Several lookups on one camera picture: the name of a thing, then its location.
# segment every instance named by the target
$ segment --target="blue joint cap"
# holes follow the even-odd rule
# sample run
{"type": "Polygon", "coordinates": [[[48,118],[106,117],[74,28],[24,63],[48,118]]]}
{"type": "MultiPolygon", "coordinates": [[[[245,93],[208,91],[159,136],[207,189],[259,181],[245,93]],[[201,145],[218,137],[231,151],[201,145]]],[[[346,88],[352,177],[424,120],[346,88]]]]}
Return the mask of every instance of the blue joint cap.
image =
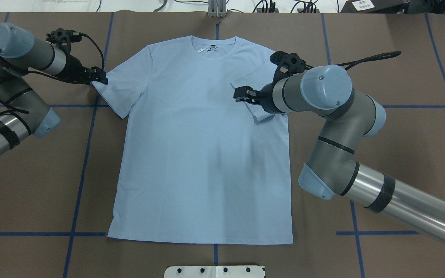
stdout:
{"type": "Polygon", "coordinates": [[[335,193],[320,179],[317,174],[305,163],[298,184],[307,192],[324,200],[330,200],[335,193]]]}
{"type": "Polygon", "coordinates": [[[312,107],[329,110],[343,105],[351,96],[351,78],[338,65],[315,67],[303,75],[300,91],[312,107]]]}
{"type": "Polygon", "coordinates": [[[382,105],[376,102],[376,100],[374,100],[373,97],[369,95],[367,95],[367,97],[369,97],[374,102],[375,121],[374,125],[369,130],[369,132],[363,135],[364,137],[374,136],[384,126],[384,123],[386,122],[386,110],[382,107],[382,105]]]}
{"type": "Polygon", "coordinates": [[[34,135],[37,138],[42,138],[44,135],[51,132],[51,130],[53,130],[55,127],[57,127],[60,123],[61,123],[61,119],[54,112],[54,110],[52,108],[50,108],[48,111],[48,114],[44,117],[44,120],[42,120],[42,123],[39,125],[39,127],[34,132],[34,135]]]}
{"type": "Polygon", "coordinates": [[[11,23],[0,23],[0,56],[20,58],[34,47],[35,38],[29,31],[11,23]]]}

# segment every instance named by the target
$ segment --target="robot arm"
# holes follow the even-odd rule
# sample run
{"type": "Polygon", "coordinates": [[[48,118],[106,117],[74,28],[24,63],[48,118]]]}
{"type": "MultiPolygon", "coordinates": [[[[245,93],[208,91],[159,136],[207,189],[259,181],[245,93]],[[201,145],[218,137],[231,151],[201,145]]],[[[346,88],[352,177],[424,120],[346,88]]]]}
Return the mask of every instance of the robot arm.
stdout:
{"type": "Polygon", "coordinates": [[[60,28],[48,34],[45,42],[13,24],[0,24],[0,103],[7,108],[0,113],[0,155],[26,137],[42,137],[60,124],[53,109],[22,79],[28,73],[42,74],[28,68],[67,83],[89,85],[97,80],[107,84],[104,57],[102,68],[88,69],[70,54],[71,43],[82,36],[88,37],[60,28]]]}
{"type": "Polygon", "coordinates": [[[353,160],[360,139],[383,127],[384,108],[352,89],[350,77],[339,65],[311,68],[295,53],[281,51],[271,61],[278,65],[272,83],[260,91],[236,88],[233,97],[261,105],[268,113],[312,111],[325,118],[300,174],[300,186],[326,200],[335,194],[347,197],[445,244],[444,201],[353,160]]]}

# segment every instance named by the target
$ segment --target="light blue t-shirt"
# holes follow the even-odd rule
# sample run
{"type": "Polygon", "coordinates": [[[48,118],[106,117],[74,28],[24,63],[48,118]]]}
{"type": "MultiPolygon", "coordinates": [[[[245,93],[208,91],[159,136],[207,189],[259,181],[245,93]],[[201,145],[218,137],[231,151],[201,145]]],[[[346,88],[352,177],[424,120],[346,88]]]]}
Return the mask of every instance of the light blue t-shirt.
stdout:
{"type": "Polygon", "coordinates": [[[109,237],[293,242],[287,116],[233,100],[238,86],[272,81],[272,53],[239,37],[180,37],[93,82],[129,114],[109,237]]]}

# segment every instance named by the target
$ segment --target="white label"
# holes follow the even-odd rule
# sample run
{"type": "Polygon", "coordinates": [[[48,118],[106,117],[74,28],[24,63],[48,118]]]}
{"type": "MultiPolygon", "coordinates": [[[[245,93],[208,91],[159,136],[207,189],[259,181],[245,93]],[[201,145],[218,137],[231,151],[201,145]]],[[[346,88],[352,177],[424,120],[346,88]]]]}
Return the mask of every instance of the white label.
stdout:
{"type": "Polygon", "coordinates": [[[367,10],[374,8],[374,5],[372,4],[372,1],[370,0],[360,0],[352,3],[353,6],[355,6],[355,9],[357,10],[367,10]]]}

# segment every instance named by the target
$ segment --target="white bracket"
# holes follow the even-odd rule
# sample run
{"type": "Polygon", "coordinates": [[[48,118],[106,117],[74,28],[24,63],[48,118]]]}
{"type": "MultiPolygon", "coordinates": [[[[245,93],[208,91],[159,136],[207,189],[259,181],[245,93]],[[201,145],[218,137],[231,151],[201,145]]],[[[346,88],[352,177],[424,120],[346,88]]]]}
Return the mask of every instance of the white bracket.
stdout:
{"type": "Polygon", "coordinates": [[[265,278],[264,266],[168,267],[164,278],[265,278]]]}
{"type": "Polygon", "coordinates": [[[209,17],[226,17],[226,0],[208,0],[209,17]]]}

